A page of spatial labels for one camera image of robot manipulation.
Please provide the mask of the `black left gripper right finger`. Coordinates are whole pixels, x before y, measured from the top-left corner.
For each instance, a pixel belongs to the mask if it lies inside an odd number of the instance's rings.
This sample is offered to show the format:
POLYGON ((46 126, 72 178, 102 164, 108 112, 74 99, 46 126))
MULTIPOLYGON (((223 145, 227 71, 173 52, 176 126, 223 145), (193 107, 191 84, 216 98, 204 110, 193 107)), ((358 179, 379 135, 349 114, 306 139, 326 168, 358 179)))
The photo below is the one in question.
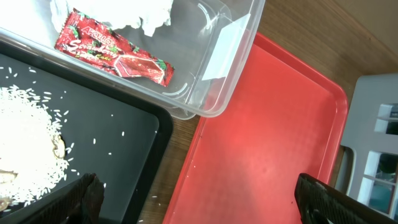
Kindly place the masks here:
POLYGON ((306 173, 298 176, 295 201, 303 224, 397 224, 306 173))

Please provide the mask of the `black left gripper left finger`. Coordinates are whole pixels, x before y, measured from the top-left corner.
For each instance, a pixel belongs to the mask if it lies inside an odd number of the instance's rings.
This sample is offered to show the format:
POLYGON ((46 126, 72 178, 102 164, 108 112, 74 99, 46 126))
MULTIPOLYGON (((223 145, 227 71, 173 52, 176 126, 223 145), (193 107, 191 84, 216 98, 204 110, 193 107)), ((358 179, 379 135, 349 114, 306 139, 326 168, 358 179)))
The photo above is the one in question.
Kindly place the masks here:
POLYGON ((103 200, 103 183, 96 174, 85 174, 40 208, 20 215, 20 223, 98 223, 103 200))

